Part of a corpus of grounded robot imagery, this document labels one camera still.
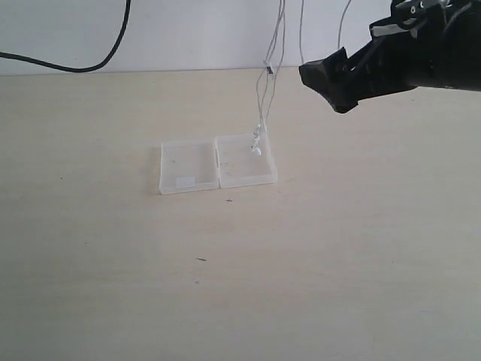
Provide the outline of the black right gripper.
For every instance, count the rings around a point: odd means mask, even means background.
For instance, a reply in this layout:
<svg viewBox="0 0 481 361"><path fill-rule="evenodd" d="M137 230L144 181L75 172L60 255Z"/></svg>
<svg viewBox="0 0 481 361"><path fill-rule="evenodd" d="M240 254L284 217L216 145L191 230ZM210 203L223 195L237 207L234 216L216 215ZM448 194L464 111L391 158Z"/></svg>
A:
<svg viewBox="0 0 481 361"><path fill-rule="evenodd" d="M390 15L369 25L367 45L350 56L342 47L300 65L301 82L338 114L364 99L414 89L409 73L428 61L442 28L442 1L393 1Z"/></svg>

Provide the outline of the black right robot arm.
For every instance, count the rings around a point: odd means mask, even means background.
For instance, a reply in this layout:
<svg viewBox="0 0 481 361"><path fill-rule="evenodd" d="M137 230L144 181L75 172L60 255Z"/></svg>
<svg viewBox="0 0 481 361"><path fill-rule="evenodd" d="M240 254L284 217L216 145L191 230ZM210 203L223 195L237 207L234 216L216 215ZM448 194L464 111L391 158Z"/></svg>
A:
<svg viewBox="0 0 481 361"><path fill-rule="evenodd" d="M417 87L480 90L478 1L393 1L369 31L353 55L340 48L298 68L303 85L335 112Z"/></svg>

